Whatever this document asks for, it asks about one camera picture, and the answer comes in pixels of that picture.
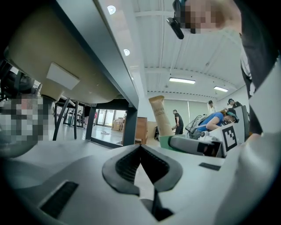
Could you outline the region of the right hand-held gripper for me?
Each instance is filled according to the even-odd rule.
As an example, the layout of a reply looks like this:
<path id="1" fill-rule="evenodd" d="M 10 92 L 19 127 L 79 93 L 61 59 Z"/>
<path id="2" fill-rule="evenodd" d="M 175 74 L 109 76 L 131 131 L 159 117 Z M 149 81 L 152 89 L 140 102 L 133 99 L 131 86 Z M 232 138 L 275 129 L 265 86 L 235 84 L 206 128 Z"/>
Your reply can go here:
<path id="1" fill-rule="evenodd" d="M 246 106 L 234 110 L 238 116 L 237 123 L 223 123 L 213 131 L 204 131 L 198 140 L 172 136 L 168 139 L 169 147 L 193 155 L 226 157 L 232 148 L 244 143 L 250 135 Z"/>

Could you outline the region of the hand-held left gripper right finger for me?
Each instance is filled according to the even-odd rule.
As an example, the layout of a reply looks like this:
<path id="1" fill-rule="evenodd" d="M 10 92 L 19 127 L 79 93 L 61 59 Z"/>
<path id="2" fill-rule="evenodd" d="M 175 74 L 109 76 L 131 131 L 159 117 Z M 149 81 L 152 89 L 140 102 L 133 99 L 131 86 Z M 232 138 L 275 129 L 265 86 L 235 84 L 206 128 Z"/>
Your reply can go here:
<path id="1" fill-rule="evenodd" d="M 263 136 L 232 149 L 225 159 L 160 147 L 183 168 L 172 190 L 160 192 L 172 215 L 162 225 L 237 225 L 260 206 L 279 172 L 279 139 Z"/>

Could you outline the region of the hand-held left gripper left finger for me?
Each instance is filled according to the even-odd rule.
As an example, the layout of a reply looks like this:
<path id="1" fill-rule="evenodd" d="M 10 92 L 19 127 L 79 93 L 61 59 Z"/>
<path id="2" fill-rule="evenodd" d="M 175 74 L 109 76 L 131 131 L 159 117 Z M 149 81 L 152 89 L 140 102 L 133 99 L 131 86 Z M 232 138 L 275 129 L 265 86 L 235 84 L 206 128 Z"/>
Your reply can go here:
<path id="1" fill-rule="evenodd" d="M 106 149 L 88 141 L 42 142 L 6 161 L 6 177 L 31 214 L 45 225 L 152 225 L 136 195 L 120 194 L 102 176 L 103 164 L 135 146 Z M 58 218 L 41 207 L 62 185 L 78 185 Z"/>

